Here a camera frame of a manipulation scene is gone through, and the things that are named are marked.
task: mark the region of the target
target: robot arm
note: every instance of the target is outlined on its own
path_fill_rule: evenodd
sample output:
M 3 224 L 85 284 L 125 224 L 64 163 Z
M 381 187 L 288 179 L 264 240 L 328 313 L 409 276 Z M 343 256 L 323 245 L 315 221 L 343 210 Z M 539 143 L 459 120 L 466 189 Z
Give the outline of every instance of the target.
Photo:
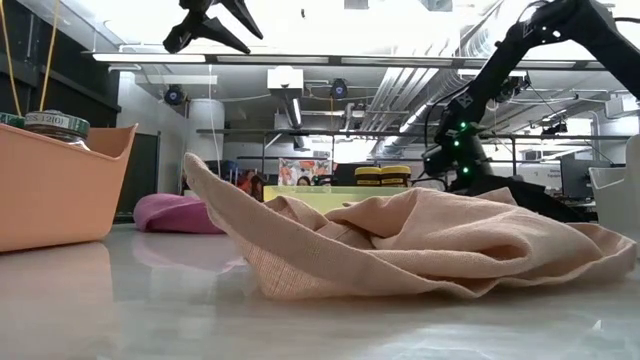
M 529 49 L 574 40 L 584 46 L 634 96 L 640 98 L 640 51 L 616 29 L 615 20 L 596 0 L 556 0 L 513 25 L 478 76 L 445 108 L 435 135 L 440 148 L 425 153 L 424 169 L 439 176 L 455 169 L 454 189 L 492 175 L 477 134 L 487 102 Z
M 164 40 L 165 50 L 175 54 L 191 43 L 191 40 L 199 37 L 217 41 L 234 48 L 245 54 L 249 54 L 249 48 L 233 33 L 225 28 L 217 18 L 209 19 L 207 10 L 211 5 L 221 3 L 238 21 L 240 21 L 252 34 L 262 39 L 262 33 L 253 17 L 249 13 L 244 0 L 180 0 L 180 7 L 189 10 L 182 23 L 174 26 Z

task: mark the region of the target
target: pink cushion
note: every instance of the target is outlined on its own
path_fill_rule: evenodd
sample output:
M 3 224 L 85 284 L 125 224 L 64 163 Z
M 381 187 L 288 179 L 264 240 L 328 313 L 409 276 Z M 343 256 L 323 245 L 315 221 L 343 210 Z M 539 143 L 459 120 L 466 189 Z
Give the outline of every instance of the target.
M 133 220 L 140 231 L 224 234 L 209 220 L 204 202 L 185 196 L 145 196 L 136 204 Z

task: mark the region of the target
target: peach cloth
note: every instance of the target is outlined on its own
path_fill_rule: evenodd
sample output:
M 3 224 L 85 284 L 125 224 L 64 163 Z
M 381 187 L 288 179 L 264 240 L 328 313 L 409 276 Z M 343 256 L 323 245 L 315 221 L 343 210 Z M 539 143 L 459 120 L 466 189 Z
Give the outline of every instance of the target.
M 213 223 L 240 245 L 274 299 L 436 290 L 477 298 L 497 285 L 611 281 L 636 261 L 634 241 L 518 207 L 508 189 L 484 198 L 412 189 L 323 216 L 292 198 L 260 204 L 195 155 L 186 155 L 185 169 Z

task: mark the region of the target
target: white table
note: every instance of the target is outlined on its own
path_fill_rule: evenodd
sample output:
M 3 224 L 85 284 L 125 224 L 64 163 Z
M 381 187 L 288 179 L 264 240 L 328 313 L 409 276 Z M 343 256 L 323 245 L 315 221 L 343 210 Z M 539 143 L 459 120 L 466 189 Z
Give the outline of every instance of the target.
M 640 274 L 601 288 L 274 302 L 226 236 L 114 227 L 0 257 L 2 359 L 638 359 Z

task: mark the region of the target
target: computer monitor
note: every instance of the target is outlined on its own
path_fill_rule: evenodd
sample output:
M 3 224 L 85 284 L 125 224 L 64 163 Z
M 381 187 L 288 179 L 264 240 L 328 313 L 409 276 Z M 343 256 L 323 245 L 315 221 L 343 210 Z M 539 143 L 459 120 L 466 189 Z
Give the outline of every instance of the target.
M 561 158 L 562 194 L 566 198 L 576 200 L 593 198 L 589 168 L 609 168 L 610 166 L 608 161 Z
M 366 163 L 338 164 L 333 175 L 336 178 L 334 186 L 356 186 L 356 169 L 363 166 L 373 166 Z

